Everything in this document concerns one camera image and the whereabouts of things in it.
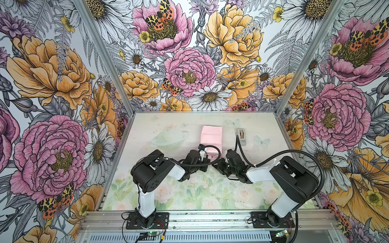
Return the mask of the purple wrapping paper sheet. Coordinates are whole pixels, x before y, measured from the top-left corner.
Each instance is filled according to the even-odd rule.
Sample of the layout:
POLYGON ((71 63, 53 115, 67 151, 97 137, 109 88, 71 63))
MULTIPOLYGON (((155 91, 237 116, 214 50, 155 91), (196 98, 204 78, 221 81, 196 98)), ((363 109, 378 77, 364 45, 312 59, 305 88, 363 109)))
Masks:
POLYGON ((223 128, 216 126, 203 126, 200 136, 200 143, 203 145, 213 145, 222 152, 223 128))

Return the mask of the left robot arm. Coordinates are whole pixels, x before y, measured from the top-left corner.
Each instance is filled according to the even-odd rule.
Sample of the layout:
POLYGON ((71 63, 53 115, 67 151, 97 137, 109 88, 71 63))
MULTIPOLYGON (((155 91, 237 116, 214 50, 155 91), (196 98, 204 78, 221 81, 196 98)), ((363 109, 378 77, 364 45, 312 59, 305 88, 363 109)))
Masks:
POLYGON ((204 151, 191 150, 185 159, 176 161, 156 149, 143 157, 131 169, 133 182, 138 188, 138 206, 135 209, 135 226, 150 228, 157 220, 155 191, 166 177, 179 182, 189 180, 198 170, 207 171, 211 162, 204 151))

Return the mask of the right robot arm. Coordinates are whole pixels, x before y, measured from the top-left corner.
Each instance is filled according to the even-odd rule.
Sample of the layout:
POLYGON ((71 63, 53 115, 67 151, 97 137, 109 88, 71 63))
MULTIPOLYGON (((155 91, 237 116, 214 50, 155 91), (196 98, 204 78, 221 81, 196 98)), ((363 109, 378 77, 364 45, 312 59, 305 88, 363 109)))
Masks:
POLYGON ((262 223, 272 228, 280 227, 292 212, 296 212, 306 201, 315 197, 324 186, 323 168, 319 160, 307 152, 295 149, 283 150, 257 165, 249 165, 242 160, 243 158, 243 155, 230 149, 226 158, 219 159, 213 167, 222 175, 226 177, 233 175, 233 180, 245 184, 275 181, 283 191, 264 216, 251 217, 254 223, 262 223), (287 153, 297 153, 310 158, 319 167, 319 175, 315 175, 290 156, 275 160, 287 153))

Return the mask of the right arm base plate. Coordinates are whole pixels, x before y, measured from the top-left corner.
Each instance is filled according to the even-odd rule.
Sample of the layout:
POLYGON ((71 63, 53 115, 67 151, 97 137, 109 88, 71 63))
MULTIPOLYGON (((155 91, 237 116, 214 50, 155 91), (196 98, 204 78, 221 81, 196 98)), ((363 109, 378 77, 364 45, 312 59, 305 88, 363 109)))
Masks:
POLYGON ((280 218, 274 213, 265 211, 253 211, 250 213, 251 222, 254 228, 294 228, 295 222, 292 214, 288 213, 280 218))

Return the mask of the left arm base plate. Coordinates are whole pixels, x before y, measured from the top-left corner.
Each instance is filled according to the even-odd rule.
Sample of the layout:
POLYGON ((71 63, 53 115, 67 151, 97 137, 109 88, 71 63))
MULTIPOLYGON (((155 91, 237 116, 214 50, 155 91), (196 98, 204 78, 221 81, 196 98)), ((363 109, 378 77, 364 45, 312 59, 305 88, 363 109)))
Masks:
POLYGON ((139 212, 130 211, 125 218, 125 227, 127 230, 136 229, 167 229, 169 224, 169 213, 153 212, 147 218, 139 212))

